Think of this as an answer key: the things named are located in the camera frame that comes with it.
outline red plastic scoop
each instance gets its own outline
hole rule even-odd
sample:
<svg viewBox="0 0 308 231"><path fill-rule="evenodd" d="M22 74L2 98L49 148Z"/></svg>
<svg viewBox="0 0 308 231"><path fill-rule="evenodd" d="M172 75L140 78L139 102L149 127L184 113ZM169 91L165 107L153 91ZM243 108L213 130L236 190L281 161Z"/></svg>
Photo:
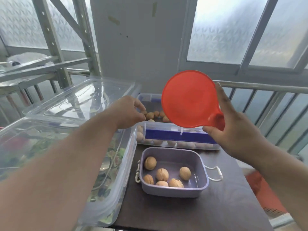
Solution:
<svg viewBox="0 0 308 231"><path fill-rule="evenodd" d="M162 93L161 104L165 115L180 127L225 128L215 84L200 71L185 70L169 79Z"/></svg>

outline dark tabletop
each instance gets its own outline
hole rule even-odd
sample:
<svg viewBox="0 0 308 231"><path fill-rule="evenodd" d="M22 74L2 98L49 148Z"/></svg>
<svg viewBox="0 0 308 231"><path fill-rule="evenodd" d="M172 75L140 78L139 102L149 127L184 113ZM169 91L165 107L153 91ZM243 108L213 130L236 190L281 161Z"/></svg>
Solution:
<svg viewBox="0 0 308 231"><path fill-rule="evenodd" d="M157 231L273 230L235 159L223 150L196 150L206 166L218 166L223 181L210 181L198 198L146 194L135 182L138 160L150 146L137 145L122 207L113 228ZM209 177L219 178L216 170Z"/></svg>

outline purple container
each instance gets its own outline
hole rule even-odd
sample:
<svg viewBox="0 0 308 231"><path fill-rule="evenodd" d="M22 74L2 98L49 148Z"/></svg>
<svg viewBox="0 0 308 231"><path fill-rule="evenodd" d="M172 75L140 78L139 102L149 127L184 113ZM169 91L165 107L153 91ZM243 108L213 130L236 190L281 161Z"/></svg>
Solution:
<svg viewBox="0 0 308 231"><path fill-rule="evenodd" d="M153 156L156 161L156 167L153 170L144 168L145 159ZM179 172L181 167L188 167L192 173L189 181L182 180ZM158 169L164 168L169 173L169 182L172 178L179 179L184 188L174 188L165 186L156 186L156 172ZM150 174L153 177L154 185L144 182L143 177ZM206 173L201 157L194 151L166 148L166 147L149 147L145 149L141 156L140 163L140 180L142 189L145 193L164 197L176 198L195 198L209 185L209 177Z"/></svg>

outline person's left hand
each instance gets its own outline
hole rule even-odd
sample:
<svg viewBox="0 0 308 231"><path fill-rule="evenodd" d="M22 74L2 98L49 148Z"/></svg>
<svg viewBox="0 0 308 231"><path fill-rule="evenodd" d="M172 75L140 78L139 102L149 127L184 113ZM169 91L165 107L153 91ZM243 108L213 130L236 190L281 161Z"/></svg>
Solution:
<svg viewBox="0 0 308 231"><path fill-rule="evenodd" d="M136 108L145 111L140 100L127 95L115 101L104 112L108 113L110 118L116 122L118 129L126 129L137 122L145 121L145 116L137 112Z"/></svg>

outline white handle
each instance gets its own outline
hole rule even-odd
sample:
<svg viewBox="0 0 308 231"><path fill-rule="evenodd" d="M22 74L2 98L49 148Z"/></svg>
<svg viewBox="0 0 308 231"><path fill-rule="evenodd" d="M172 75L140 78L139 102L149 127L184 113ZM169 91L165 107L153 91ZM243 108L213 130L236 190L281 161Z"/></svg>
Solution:
<svg viewBox="0 0 308 231"><path fill-rule="evenodd" d="M139 172L140 172L140 160L138 160L138 167L137 167L137 171L136 171L136 176L135 176L135 181L137 182L137 183L140 183L141 182L141 180L140 180L140 177L139 177Z"/></svg>
<svg viewBox="0 0 308 231"><path fill-rule="evenodd" d="M213 179L213 178L210 178L210 177L209 177L209 180L211 180L211 181L222 181L223 176L222 176L222 173L221 173L220 168L219 168L218 166L216 166L216 167L214 167L214 168L210 168L210 167L207 167L207 166L205 165L204 167L206 167L207 169L210 169L210 170L217 169L218 174L219 174L219 176L220 176L220 179Z"/></svg>

